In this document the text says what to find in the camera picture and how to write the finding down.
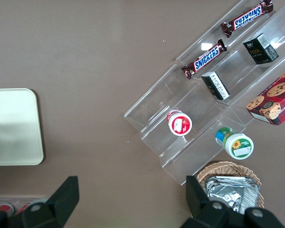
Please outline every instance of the cookie box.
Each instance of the cookie box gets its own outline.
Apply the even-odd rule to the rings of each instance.
[[[280,125],[285,121],[285,73],[246,105],[256,119]]]

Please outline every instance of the sunflower logo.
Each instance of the sunflower logo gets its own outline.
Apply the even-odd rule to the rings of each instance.
[[[236,140],[233,144],[232,144],[232,149],[236,150],[241,146],[241,142],[239,140]]]

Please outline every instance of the black box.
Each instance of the black box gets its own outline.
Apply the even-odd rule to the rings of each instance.
[[[263,33],[249,38],[243,44],[256,64],[270,63],[279,57]]]
[[[216,72],[207,72],[201,76],[201,79],[204,81],[214,98],[223,101],[230,96],[222,79],[220,79]]]

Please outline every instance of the snickers bar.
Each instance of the snickers bar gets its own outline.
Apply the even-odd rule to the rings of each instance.
[[[255,18],[272,12],[273,9],[274,6],[271,0],[262,0],[251,10],[243,13],[242,15],[239,15],[230,22],[223,22],[221,26],[225,35],[229,38],[235,30],[246,25],[248,22],[252,21]]]
[[[227,51],[223,41],[220,39],[218,43],[210,48],[204,55],[197,58],[194,62],[189,63],[188,65],[182,68],[188,79],[191,79],[192,76],[201,70],[205,65],[214,60],[217,56],[222,54],[224,51]]]

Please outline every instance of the white tray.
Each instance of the white tray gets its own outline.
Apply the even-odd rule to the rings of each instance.
[[[43,160],[37,98],[29,89],[0,89],[0,166]]]

